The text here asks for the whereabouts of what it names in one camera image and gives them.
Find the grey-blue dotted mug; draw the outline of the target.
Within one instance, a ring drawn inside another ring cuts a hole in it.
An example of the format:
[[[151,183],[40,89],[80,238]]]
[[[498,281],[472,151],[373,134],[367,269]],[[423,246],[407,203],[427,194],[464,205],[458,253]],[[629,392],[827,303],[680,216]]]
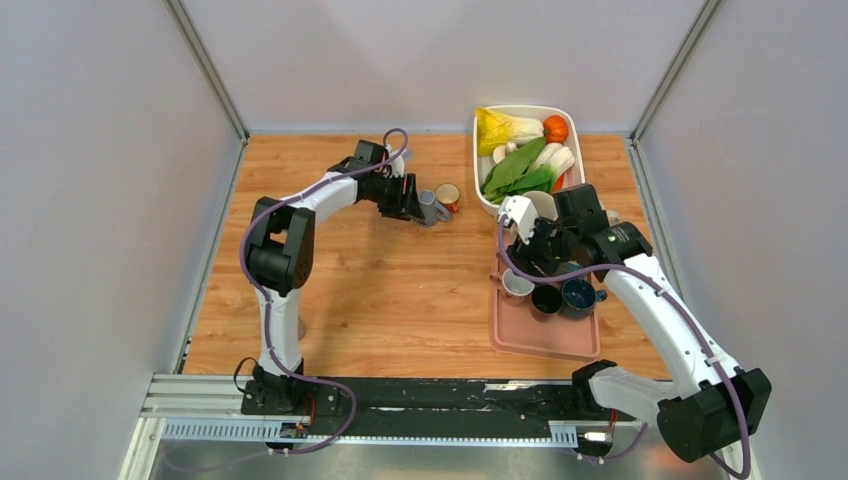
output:
[[[434,191],[420,191],[418,193],[418,201],[423,215],[423,218],[418,221],[419,225],[432,227],[439,222],[449,222],[451,220],[451,212],[437,200]]]

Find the small brown mug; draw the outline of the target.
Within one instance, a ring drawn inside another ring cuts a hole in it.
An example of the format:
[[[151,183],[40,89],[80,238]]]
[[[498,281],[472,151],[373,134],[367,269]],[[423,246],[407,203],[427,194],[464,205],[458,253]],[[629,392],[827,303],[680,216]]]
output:
[[[557,285],[536,285],[530,295],[531,315],[538,321],[559,314],[563,307],[563,297]]]

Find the small pink dotted mug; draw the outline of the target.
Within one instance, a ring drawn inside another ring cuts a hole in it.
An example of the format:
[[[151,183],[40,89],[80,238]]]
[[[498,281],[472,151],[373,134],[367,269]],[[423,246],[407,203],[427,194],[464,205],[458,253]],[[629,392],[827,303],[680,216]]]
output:
[[[535,288],[533,282],[517,275],[511,268],[491,273],[490,279],[495,288],[495,299],[510,306],[526,302]]]

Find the dark blue round mug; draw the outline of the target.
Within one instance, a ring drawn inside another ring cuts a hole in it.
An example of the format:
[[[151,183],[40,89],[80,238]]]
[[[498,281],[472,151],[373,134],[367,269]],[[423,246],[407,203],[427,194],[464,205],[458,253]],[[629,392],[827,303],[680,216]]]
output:
[[[608,298],[606,290],[597,290],[585,279],[574,278],[560,286],[562,307],[559,313],[572,320],[582,320],[594,313],[598,303]]]

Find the tall white floral mug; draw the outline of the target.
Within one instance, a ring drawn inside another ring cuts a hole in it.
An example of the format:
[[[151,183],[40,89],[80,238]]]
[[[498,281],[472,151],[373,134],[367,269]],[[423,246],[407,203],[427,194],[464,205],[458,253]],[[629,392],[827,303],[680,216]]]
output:
[[[606,210],[605,211],[608,223],[610,225],[616,225],[621,222],[620,214],[615,210]]]

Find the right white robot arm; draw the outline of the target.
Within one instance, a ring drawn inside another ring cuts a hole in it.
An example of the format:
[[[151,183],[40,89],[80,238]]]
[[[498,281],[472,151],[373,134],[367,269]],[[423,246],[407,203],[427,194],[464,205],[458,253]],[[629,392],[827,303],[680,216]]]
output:
[[[532,200],[509,196],[498,209],[502,259],[518,276],[560,284],[594,275],[637,320],[671,374],[668,386],[598,360],[574,372],[573,410],[595,418],[615,410],[658,429],[670,450],[692,463],[716,458],[737,444],[745,478],[750,440],[772,385],[759,368],[745,369],[706,332],[664,273],[652,246],[630,222],[613,224],[595,188],[578,184],[552,197],[557,216],[541,215]]]

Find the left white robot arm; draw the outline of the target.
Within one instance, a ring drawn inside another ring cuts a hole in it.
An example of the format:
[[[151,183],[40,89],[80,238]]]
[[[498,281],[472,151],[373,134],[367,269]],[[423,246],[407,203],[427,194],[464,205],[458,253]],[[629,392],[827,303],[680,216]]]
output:
[[[330,167],[304,190],[255,204],[241,243],[239,262],[260,305],[261,353],[248,389],[282,414],[300,410],[306,378],[299,345],[299,301],[314,266],[317,227],[360,201],[402,221],[420,220],[423,211],[414,174],[405,170],[408,146],[358,142],[354,153]]]

